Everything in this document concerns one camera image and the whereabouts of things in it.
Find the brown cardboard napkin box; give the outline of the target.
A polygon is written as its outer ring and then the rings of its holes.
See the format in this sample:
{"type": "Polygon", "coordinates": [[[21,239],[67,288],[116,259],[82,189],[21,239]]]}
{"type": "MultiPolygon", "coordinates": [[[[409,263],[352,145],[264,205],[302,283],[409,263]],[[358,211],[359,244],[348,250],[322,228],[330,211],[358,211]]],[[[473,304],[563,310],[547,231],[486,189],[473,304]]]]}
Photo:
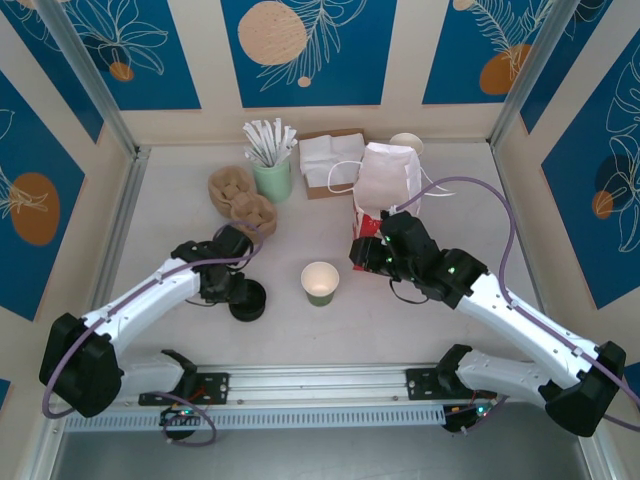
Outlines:
{"type": "MultiPolygon", "coordinates": [[[[301,140],[311,139],[311,138],[315,138],[323,135],[343,136],[343,135],[351,135],[355,133],[361,133],[364,137],[364,142],[365,142],[365,134],[362,129],[342,129],[342,130],[333,130],[333,131],[314,132],[314,133],[301,135],[299,137],[298,146],[301,140]]],[[[311,188],[308,186],[307,181],[303,174],[302,174],[302,177],[305,183],[307,198],[310,200],[329,198],[331,196],[336,196],[336,195],[349,195],[355,183],[354,182],[353,184],[338,185],[337,187],[334,187],[334,188],[332,188],[330,185],[328,185],[327,187],[311,188]]]]}

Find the black cup lid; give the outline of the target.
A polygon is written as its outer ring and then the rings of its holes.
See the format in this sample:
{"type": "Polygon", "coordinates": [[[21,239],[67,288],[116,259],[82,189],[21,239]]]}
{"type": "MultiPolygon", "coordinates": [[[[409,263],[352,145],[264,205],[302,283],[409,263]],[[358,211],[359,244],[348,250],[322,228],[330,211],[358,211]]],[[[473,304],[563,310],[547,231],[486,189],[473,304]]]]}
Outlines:
{"type": "Polygon", "coordinates": [[[264,287],[255,280],[246,281],[244,298],[229,305],[232,316],[241,322],[249,323],[262,316],[266,308],[267,294],[264,287]]]}

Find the white red paper bag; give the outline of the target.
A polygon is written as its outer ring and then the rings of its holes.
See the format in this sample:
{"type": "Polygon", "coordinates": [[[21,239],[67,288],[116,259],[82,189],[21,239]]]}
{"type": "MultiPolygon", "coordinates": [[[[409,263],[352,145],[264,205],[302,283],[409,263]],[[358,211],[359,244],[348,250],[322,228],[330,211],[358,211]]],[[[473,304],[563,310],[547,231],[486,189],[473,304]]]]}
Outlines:
{"type": "Polygon", "coordinates": [[[343,160],[330,168],[327,188],[331,193],[341,192],[333,182],[333,174],[351,164],[356,166],[355,179],[344,191],[353,197],[354,240],[380,237],[382,211],[398,209],[414,216],[419,214],[422,189],[431,179],[413,147],[368,143],[359,161],[343,160]]]}

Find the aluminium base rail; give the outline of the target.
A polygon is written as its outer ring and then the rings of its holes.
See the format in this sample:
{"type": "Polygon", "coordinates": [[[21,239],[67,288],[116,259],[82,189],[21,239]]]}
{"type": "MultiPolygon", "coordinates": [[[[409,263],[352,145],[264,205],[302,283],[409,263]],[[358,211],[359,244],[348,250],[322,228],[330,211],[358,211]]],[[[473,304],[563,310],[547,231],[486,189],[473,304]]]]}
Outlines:
{"type": "Polygon", "coordinates": [[[416,364],[201,366],[227,373],[227,403],[238,407],[395,405],[408,401],[416,364]]]}

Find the green paper coffee cup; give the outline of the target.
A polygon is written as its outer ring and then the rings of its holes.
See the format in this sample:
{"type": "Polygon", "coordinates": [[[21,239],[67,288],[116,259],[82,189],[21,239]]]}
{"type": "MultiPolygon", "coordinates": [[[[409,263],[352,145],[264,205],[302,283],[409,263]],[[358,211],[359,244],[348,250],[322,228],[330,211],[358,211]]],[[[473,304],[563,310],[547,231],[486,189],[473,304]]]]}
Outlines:
{"type": "Polygon", "coordinates": [[[328,305],[339,285],[338,270],[327,262],[313,262],[301,272],[301,285],[308,301],[316,307],[328,305]]]}

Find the white paper napkins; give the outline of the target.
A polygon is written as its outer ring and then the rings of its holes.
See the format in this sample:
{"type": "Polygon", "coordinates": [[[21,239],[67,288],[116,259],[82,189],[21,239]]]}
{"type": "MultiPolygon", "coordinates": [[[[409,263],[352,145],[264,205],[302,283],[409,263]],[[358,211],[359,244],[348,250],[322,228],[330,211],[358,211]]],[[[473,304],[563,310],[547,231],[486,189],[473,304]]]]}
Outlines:
{"type": "Polygon", "coordinates": [[[299,142],[300,169],[311,188],[332,188],[356,181],[365,151],[361,133],[323,135],[299,142]]]}

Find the stack of paper cups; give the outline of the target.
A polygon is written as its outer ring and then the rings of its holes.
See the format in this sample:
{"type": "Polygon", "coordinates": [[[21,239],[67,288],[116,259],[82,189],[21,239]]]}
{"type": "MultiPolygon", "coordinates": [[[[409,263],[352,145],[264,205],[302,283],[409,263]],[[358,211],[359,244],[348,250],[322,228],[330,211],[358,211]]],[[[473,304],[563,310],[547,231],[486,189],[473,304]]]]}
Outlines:
{"type": "Polygon", "coordinates": [[[390,145],[411,147],[418,156],[424,151],[424,143],[412,133],[398,133],[393,135],[389,140],[390,145]]]}

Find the aluminium frame post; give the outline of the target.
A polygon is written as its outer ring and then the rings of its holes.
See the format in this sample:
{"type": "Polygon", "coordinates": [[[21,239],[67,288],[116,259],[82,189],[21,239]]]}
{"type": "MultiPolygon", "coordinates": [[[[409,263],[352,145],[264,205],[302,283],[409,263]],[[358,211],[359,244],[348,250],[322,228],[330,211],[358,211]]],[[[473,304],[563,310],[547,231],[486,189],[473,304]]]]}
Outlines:
{"type": "Polygon", "coordinates": [[[62,6],[57,0],[33,0],[33,2],[48,31],[119,146],[133,161],[147,160],[150,149],[142,147],[134,139],[117,103],[62,6]]]}
{"type": "Polygon", "coordinates": [[[495,153],[538,80],[580,0],[555,0],[487,138],[495,153]]]}

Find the small electronics board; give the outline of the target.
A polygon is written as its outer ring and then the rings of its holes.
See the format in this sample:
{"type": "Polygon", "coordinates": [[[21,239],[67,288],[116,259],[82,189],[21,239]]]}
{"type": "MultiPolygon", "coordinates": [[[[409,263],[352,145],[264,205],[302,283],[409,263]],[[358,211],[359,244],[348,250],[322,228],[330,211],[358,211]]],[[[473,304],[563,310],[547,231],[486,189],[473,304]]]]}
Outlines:
{"type": "Polygon", "coordinates": [[[446,406],[444,408],[445,424],[443,428],[452,434],[468,435],[470,431],[479,427],[499,406],[499,402],[446,406]]]}
{"type": "Polygon", "coordinates": [[[196,427],[201,424],[200,415],[189,407],[168,407],[161,411],[159,425],[161,427],[189,426],[196,427]]]}

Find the mint green straw holder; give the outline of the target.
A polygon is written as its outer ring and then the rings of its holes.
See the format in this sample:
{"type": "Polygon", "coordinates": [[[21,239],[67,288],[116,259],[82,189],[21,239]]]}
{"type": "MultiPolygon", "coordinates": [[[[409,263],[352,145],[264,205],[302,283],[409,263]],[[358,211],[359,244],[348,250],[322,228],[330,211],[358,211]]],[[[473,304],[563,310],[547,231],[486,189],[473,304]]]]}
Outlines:
{"type": "Polygon", "coordinates": [[[252,169],[260,195],[271,203],[281,203],[289,198],[293,189],[289,159],[273,167],[254,165],[252,169]]]}

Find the aluminium frame side rail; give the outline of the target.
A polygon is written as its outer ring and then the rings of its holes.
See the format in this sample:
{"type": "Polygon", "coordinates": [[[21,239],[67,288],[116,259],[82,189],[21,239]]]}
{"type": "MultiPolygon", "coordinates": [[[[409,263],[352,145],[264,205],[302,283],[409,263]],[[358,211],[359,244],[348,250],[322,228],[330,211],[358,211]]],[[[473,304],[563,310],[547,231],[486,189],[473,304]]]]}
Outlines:
{"type": "Polygon", "coordinates": [[[114,220],[107,237],[106,250],[89,304],[90,310],[95,310],[107,304],[111,298],[150,153],[151,148],[149,146],[139,147],[136,157],[129,166],[114,220]]]}

